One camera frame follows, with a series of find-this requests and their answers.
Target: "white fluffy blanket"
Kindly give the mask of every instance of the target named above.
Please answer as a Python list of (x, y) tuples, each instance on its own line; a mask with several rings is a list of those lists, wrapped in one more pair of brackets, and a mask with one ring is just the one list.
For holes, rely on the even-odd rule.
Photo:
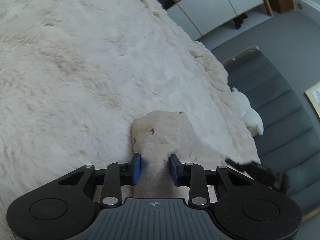
[(0, 0), (0, 239), (10, 202), (128, 161), (133, 121), (157, 109), (186, 114), (212, 151), (199, 164), (258, 160), (223, 66), (156, 0)]
[[(189, 188), (176, 187), (172, 182), (168, 159), (176, 154), (181, 163), (201, 163), (215, 170), (225, 165), (225, 157), (204, 143), (195, 133), (184, 112), (153, 111), (138, 118), (132, 125), (134, 152), (142, 156), (134, 197), (184, 197), (188, 203)], [(209, 186), (210, 202), (216, 202), (214, 187)]]

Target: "floor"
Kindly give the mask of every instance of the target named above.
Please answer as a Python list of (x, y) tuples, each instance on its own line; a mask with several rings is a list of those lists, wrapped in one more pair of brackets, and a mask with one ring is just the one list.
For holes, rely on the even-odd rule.
[(304, 91), (320, 81), (320, 26), (296, 10), (248, 30), (212, 50), (220, 62), (256, 45), (297, 93), (320, 136), (320, 122)]

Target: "picture frame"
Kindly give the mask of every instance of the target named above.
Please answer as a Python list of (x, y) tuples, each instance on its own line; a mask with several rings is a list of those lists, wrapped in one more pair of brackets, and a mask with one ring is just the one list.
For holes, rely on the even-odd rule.
[(305, 95), (309, 99), (318, 117), (320, 118), (320, 82), (305, 91)]

